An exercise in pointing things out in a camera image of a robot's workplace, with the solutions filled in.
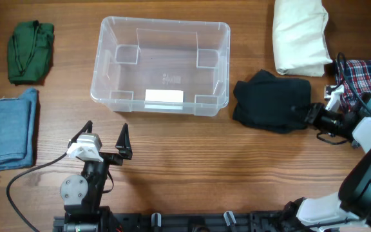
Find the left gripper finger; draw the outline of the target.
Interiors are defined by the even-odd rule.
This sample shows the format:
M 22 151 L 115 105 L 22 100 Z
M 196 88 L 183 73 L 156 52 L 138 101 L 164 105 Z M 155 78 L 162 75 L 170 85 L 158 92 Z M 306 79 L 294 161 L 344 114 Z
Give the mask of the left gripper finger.
M 123 125 L 115 147 L 118 149 L 119 157 L 121 159 L 132 159 L 133 151 L 129 140 L 129 129 L 127 123 Z
M 82 134 L 82 133 L 91 133 L 92 132 L 92 127 L 93 127 L 93 123 L 92 121 L 88 121 L 83 127 L 82 129 L 76 134 L 74 135 L 68 142 L 68 147 L 70 147 L 73 143 L 77 142 L 77 139 L 79 138 L 79 136 Z

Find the black cloth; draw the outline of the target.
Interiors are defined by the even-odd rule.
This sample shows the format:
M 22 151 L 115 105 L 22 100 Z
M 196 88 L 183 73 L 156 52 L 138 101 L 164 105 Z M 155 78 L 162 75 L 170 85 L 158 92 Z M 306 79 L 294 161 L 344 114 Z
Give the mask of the black cloth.
M 308 80 L 276 77 L 260 70 L 249 81 L 238 81 L 233 94 L 237 100 L 233 119 L 244 126 L 282 134 L 307 128 Z

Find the cream white cloth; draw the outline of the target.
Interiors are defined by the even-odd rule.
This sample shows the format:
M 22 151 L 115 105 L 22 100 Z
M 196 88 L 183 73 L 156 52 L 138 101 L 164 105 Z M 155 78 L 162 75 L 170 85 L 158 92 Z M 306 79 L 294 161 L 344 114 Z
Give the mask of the cream white cloth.
M 327 23 L 321 0 L 275 1 L 272 45 L 280 75 L 324 75 L 324 65 L 332 62 L 325 41 Z

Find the clear plastic storage container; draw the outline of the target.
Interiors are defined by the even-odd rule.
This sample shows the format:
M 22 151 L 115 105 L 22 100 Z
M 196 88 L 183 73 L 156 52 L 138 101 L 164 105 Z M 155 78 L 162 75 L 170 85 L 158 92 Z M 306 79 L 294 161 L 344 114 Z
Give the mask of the clear plastic storage container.
M 215 116 L 229 103 L 227 23 L 109 16 L 102 20 L 90 95 L 111 111 Z M 146 90 L 184 101 L 145 101 Z

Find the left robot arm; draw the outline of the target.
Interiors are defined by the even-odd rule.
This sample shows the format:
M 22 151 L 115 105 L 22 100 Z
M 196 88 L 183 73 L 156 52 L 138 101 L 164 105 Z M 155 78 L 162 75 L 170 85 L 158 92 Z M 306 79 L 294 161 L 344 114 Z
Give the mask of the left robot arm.
M 88 121 L 68 143 L 66 155 L 83 161 L 79 175 L 67 177 L 60 188 L 64 201 L 64 222 L 57 228 L 69 232 L 122 231 L 122 225 L 108 206 L 101 206 L 106 181 L 112 180 L 110 166 L 121 166 L 133 156 L 128 124 L 124 124 L 116 141 L 116 153 L 101 152 L 100 137 L 92 132 Z

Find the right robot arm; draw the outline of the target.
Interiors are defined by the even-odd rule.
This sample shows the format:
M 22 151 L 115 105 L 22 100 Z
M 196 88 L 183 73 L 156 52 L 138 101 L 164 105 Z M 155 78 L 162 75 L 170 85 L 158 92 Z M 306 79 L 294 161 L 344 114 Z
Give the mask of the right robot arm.
M 371 227 L 371 93 L 364 94 L 350 112 L 309 104 L 305 122 L 321 132 L 356 143 L 365 152 L 337 193 L 296 202 L 295 217 L 286 231 L 332 231 L 346 226 Z

